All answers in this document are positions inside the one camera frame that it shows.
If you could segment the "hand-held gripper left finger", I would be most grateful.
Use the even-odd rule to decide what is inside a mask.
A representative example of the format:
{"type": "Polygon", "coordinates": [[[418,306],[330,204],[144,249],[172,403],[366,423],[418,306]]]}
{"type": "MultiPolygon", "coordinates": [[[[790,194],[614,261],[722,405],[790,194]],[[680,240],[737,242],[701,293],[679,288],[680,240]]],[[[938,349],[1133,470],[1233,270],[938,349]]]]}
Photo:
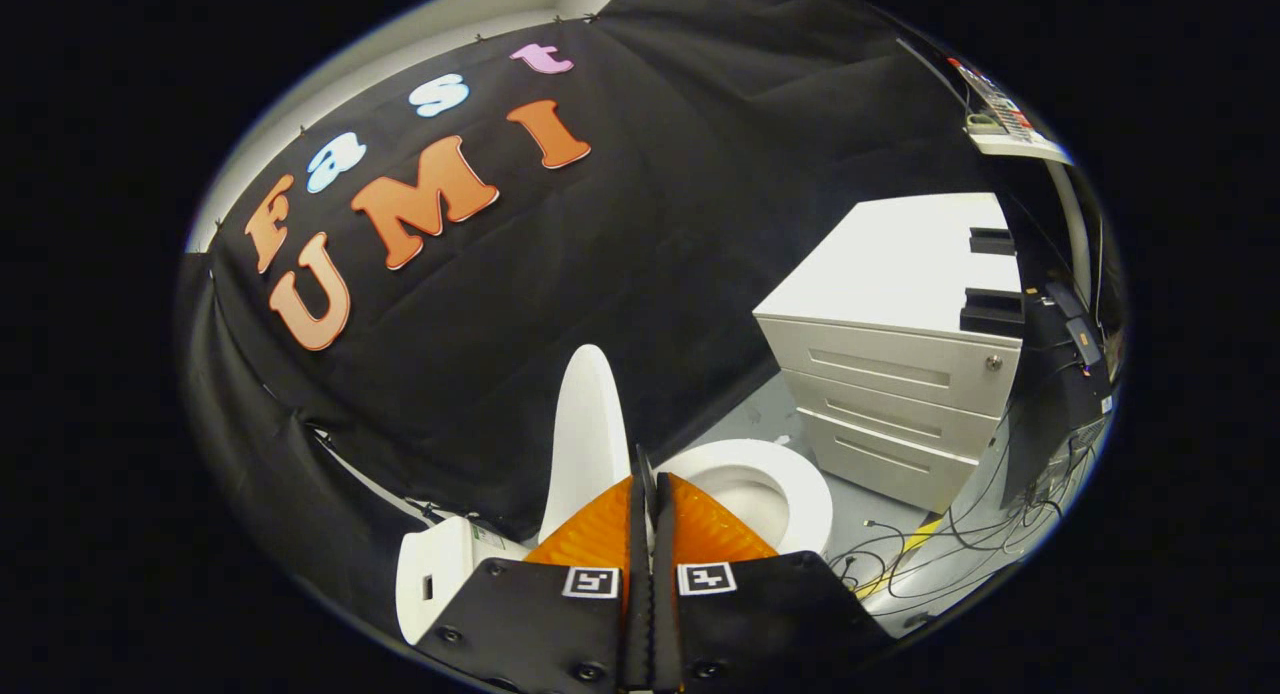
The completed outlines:
{"type": "Polygon", "coordinates": [[[653,689],[654,475],[643,448],[631,474],[522,560],[483,556],[415,647],[439,665],[517,693],[653,689]]]}

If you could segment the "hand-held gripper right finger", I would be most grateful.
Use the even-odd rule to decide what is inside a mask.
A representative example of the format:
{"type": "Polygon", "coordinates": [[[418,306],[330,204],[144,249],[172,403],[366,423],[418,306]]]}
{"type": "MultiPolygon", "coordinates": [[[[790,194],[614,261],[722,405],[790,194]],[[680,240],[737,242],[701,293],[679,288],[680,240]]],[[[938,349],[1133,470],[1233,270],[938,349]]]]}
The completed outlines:
{"type": "Polygon", "coordinates": [[[822,556],[774,553],[672,474],[655,504],[654,691],[833,693],[892,647],[822,556]]]}

